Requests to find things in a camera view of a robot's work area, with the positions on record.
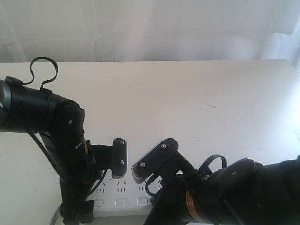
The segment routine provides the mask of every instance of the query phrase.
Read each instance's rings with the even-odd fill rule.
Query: power outlet
[[[151,185],[153,193],[160,188],[160,179]],[[152,205],[145,190],[145,182],[136,184],[134,179],[104,179],[97,190],[88,197],[95,200],[94,217],[147,215]]]

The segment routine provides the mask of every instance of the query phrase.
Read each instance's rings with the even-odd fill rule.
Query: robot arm
[[[227,166],[224,157],[213,155],[196,170],[177,148],[174,139],[166,139],[132,167],[136,182],[146,181],[152,195],[145,225],[299,224],[300,156],[265,166],[245,158]],[[212,173],[209,164],[216,158],[222,169]],[[162,189],[150,193],[148,185],[158,176]]]
[[[32,63],[38,59],[49,60],[57,75],[55,61],[38,57]],[[28,83],[13,77],[0,80],[3,109],[0,110],[0,131],[28,132],[32,137],[35,137],[33,133],[40,134],[45,148],[41,143],[39,146],[60,176],[63,202],[60,212],[64,224],[77,225],[92,220],[94,204],[86,198],[93,191],[95,181],[102,180],[108,169],[112,170],[114,178],[125,175],[127,144],[120,138],[115,139],[112,146],[91,145],[86,141],[84,110],[75,101],[43,87],[55,77],[43,82],[40,90],[25,87]]]

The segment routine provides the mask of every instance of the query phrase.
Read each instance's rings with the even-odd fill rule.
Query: white tabletop
[[[54,73],[50,63],[33,69],[34,88]],[[1,63],[0,74],[27,81],[29,63]],[[195,167],[215,153],[263,164],[300,154],[300,76],[286,60],[59,63],[45,87],[85,109],[92,144],[126,139],[128,167],[168,137]],[[61,202],[58,176],[28,135],[0,142],[0,224],[47,224]]]

